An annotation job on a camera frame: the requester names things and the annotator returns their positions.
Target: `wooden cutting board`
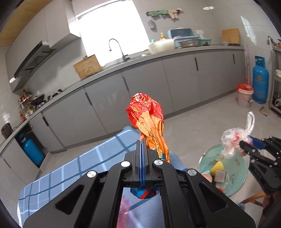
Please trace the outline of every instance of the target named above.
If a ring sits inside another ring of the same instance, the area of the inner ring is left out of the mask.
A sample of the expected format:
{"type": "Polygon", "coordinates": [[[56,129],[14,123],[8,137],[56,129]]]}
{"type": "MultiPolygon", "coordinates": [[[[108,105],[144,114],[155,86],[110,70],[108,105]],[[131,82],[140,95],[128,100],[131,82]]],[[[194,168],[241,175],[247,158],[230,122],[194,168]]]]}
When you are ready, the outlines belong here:
{"type": "Polygon", "coordinates": [[[102,69],[95,55],[83,59],[82,61],[74,64],[73,67],[81,79],[88,77],[102,69]]]}
{"type": "Polygon", "coordinates": [[[240,34],[238,28],[223,29],[221,31],[221,37],[223,42],[228,42],[229,44],[240,43],[240,34]]]}

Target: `silver screw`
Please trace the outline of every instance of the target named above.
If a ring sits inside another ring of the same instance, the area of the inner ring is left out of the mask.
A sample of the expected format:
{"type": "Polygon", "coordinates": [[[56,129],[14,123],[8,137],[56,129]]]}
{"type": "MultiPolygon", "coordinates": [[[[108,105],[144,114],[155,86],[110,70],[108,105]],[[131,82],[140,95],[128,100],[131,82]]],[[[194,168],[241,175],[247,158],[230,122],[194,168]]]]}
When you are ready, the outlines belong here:
{"type": "Polygon", "coordinates": [[[197,174],[197,172],[196,172],[195,169],[189,169],[189,170],[187,171],[187,173],[188,173],[188,175],[190,175],[190,176],[195,176],[195,175],[197,174]]]}
{"type": "Polygon", "coordinates": [[[129,161],[123,161],[123,162],[121,162],[121,166],[123,166],[123,167],[128,167],[128,166],[130,166],[130,162],[129,161]]]}
{"type": "Polygon", "coordinates": [[[87,176],[88,176],[89,178],[95,177],[96,175],[97,175],[97,173],[96,173],[95,171],[89,171],[89,172],[87,172],[87,176]]]}
{"type": "Polygon", "coordinates": [[[160,159],[157,159],[157,160],[154,161],[154,164],[155,164],[155,165],[162,165],[162,164],[163,164],[163,161],[160,160],[160,159]]]}

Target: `black range hood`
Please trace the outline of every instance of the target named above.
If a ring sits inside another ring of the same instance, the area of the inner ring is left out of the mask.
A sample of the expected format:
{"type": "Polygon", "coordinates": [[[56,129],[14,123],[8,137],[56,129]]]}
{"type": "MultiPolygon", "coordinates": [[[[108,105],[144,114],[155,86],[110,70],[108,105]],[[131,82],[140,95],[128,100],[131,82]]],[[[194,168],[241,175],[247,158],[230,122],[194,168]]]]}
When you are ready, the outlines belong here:
{"type": "Polygon", "coordinates": [[[57,49],[50,48],[47,41],[40,41],[16,70],[14,78],[31,77],[57,51],[57,49]]]}

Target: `black faucet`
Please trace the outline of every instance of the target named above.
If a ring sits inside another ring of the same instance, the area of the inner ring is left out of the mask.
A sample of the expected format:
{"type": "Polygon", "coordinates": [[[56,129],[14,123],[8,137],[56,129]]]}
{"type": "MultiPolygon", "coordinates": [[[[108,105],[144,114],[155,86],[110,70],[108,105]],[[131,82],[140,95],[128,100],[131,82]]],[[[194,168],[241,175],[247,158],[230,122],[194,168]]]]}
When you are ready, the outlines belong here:
{"type": "MultiPolygon", "coordinates": [[[[109,42],[110,42],[111,40],[115,40],[115,41],[119,44],[119,42],[118,42],[116,39],[111,38],[111,39],[108,41],[109,51],[111,51],[110,44],[109,44],[109,42]]],[[[128,59],[130,59],[130,56],[124,55],[123,52],[122,52],[122,59],[123,59],[124,62],[126,62],[128,59]]]]}

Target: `blue tablecloth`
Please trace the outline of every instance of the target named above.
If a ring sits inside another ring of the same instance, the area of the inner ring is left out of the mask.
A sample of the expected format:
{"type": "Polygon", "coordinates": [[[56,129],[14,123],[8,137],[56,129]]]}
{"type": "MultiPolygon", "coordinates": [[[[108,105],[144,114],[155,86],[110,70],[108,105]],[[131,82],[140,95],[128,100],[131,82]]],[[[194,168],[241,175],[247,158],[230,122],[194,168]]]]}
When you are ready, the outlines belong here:
{"type": "MultiPolygon", "coordinates": [[[[87,171],[95,170],[100,173],[123,161],[127,152],[136,149],[136,141],[139,138],[140,134],[135,129],[125,127],[122,132],[104,143],[26,186],[19,197],[21,223],[23,224],[30,215],[50,202],[87,171]]],[[[173,153],[170,153],[170,162],[176,169],[186,168],[173,153]]],[[[125,227],[164,227],[159,194],[151,199],[140,200],[130,193],[129,188],[124,188],[121,207],[127,212],[125,227]]]]}

